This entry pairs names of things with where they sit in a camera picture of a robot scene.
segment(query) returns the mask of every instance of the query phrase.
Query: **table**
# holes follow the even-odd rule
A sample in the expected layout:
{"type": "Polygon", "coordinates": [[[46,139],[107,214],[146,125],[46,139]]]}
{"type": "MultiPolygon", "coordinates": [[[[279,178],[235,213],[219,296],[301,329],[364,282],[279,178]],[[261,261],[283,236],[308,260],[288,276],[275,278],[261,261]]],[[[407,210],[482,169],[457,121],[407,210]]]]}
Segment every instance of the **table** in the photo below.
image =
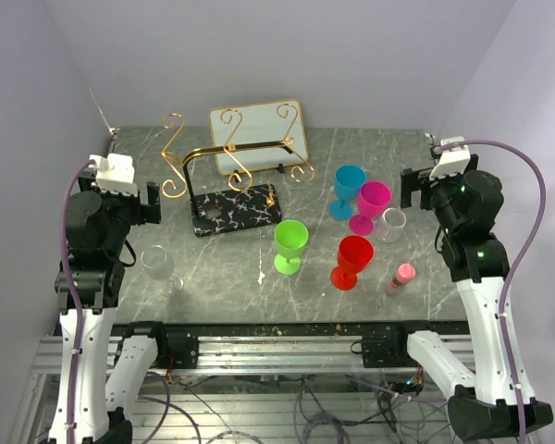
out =
{"type": "MultiPolygon", "coordinates": [[[[174,130],[162,127],[121,128],[111,151],[128,154],[136,165],[136,182],[160,184],[172,171],[160,152],[174,130]]],[[[355,322],[361,320],[465,319],[463,305],[450,273],[434,249],[438,228],[431,212],[422,211],[415,194],[414,207],[406,210],[407,227],[394,243],[385,244],[371,234],[375,245],[372,263],[351,291],[335,289],[329,274],[336,266],[338,245],[351,231],[347,221],[333,219],[328,205],[335,171],[345,164],[364,168],[370,179],[387,183],[393,190],[391,204],[399,204],[399,173],[403,168],[431,165],[427,138],[419,130],[307,129],[310,161],[316,177],[297,183],[276,170],[253,173],[254,184],[269,179],[277,190],[284,218],[301,220],[310,239],[302,255],[301,270],[284,276],[273,266],[275,226],[252,228],[197,238],[191,225],[189,195],[180,199],[161,196],[161,225],[134,227],[128,237],[140,254],[160,244],[173,256],[184,279],[181,294],[168,298],[160,284],[143,272],[140,260],[126,272],[120,292],[118,323],[136,320],[164,322],[355,322]],[[411,262],[417,277],[405,291],[388,296],[384,288],[396,267],[411,262]]],[[[187,127],[171,150],[181,157],[194,148],[212,144],[208,128],[187,127]]],[[[212,156],[190,163],[196,194],[228,188],[212,156]]]]}

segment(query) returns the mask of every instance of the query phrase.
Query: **pink goblet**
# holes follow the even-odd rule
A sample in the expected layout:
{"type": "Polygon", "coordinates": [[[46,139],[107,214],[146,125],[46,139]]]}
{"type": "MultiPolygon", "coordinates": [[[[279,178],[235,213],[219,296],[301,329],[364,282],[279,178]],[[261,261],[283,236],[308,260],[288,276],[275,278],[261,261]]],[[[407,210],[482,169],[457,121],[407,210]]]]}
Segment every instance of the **pink goblet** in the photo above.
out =
{"type": "Polygon", "coordinates": [[[350,228],[355,234],[367,236],[374,229],[373,217],[379,217],[387,209],[392,198],[390,188],[377,180],[369,180],[360,189],[358,196],[359,215],[350,219],[350,228]]]}

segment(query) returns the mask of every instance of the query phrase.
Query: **gold edge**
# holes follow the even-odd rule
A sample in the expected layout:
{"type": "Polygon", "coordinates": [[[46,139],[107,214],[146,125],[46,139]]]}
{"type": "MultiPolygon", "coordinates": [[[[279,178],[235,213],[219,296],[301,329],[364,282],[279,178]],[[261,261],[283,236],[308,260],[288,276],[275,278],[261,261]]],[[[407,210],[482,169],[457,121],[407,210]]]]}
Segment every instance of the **gold edge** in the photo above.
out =
{"type": "MultiPolygon", "coordinates": [[[[302,136],[304,137],[304,145],[306,146],[306,157],[304,158],[305,161],[308,162],[308,159],[311,156],[310,150],[308,149],[308,142],[306,141],[306,127],[304,126],[304,118],[302,117],[302,104],[298,99],[284,99],[284,100],[272,100],[271,102],[259,102],[258,104],[247,104],[247,105],[234,105],[234,106],[220,106],[218,108],[210,109],[208,114],[208,120],[210,121],[210,133],[212,134],[212,144],[216,146],[216,137],[214,137],[214,130],[212,129],[212,113],[214,111],[221,111],[223,109],[230,109],[230,108],[246,108],[248,106],[258,106],[258,105],[273,105],[273,104],[281,104],[286,102],[296,102],[298,104],[298,109],[300,110],[300,123],[302,125],[302,136]]],[[[214,156],[216,160],[216,170],[220,176],[230,176],[232,171],[229,173],[223,173],[220,171],[220,164],[218,164],[218,154],[214,156]]],[[[303,165],[303,162],[294,162],[293,164],[284,164],[284,167],[295,167],[297,165],[303,165]]],[[[269,171],[271,169],[276,169],[275,166],[271,168],[259,168],[259,169],[250,169],[249,171],[255,173],[257,171],[269,171]]]]}

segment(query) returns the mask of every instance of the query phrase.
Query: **blue goblet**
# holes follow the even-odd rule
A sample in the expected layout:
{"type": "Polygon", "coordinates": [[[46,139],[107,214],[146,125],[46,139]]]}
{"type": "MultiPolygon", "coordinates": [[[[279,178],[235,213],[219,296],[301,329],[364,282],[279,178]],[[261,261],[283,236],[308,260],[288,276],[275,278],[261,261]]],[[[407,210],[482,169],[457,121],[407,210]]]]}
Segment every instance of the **blue goblet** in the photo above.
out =
{"type": "Polygon", "coordinates": [[[341,166],[335,172],[335,194],[339,200],[329,206],[329,213],[339,220],[352,217],[353,208],[348,201],[358,197],[365,182],[366,173],[359,166],[341,166]]]}

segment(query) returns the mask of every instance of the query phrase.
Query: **pink cap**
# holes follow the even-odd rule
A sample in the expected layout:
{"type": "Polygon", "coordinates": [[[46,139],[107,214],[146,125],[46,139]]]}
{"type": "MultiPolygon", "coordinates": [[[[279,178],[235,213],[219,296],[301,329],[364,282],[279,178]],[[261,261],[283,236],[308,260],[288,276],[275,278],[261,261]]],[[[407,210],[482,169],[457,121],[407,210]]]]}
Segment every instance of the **pink cap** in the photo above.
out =
{"type": "Polygon", "coordinates": [[[397,268],[397,280],[406,284],[415,278],[415,268],[411,264],[402,264],[397,268]]]}

